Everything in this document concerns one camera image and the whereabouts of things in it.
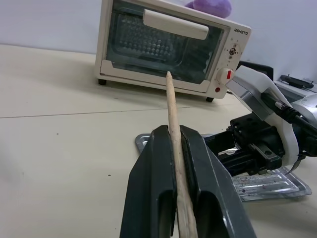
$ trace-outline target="oven glass window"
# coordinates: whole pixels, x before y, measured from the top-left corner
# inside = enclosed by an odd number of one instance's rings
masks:
[[[106,60],[115,68],[201,84],[212,64],[223,30],[212,26],[205,40],[143,24],[144,7],[114,0]]]

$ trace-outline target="white wall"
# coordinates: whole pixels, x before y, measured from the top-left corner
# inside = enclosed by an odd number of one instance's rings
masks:
[[[317,78],[317,1],[231,2],[229,19],[253,30],[243,60],[274,67],[275,78]],[[100,7],[101,0],[0,0],[0,43],[95,53]]]

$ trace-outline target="oven control knob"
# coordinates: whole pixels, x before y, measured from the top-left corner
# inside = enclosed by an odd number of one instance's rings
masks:
[[[230,81],[230,79],[233,78],[233,74],[234,74],[234,72],[231,69],[222,68],[217,73],[217,80],[219,83],[222,83],[225,85]]]

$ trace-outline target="oven foot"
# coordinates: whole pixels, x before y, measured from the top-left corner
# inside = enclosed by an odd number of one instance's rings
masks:
[[[210,103],[211,103],[213,100],[214,100],[214,98],[206,98],[206,101],[207,101],[207,102],[210,102]]]
[[[105,80],[105,79],[98,79],[98,83],[99,83],[100,85],[106,85],[106,84],[107,84],[107,80]]]

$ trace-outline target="oven door handle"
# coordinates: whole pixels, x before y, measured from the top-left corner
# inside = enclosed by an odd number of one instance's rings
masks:
[[[158,30],[199,40],[206,39],[209,32],[207,26],[147,9],[144,9],[143,24]]]

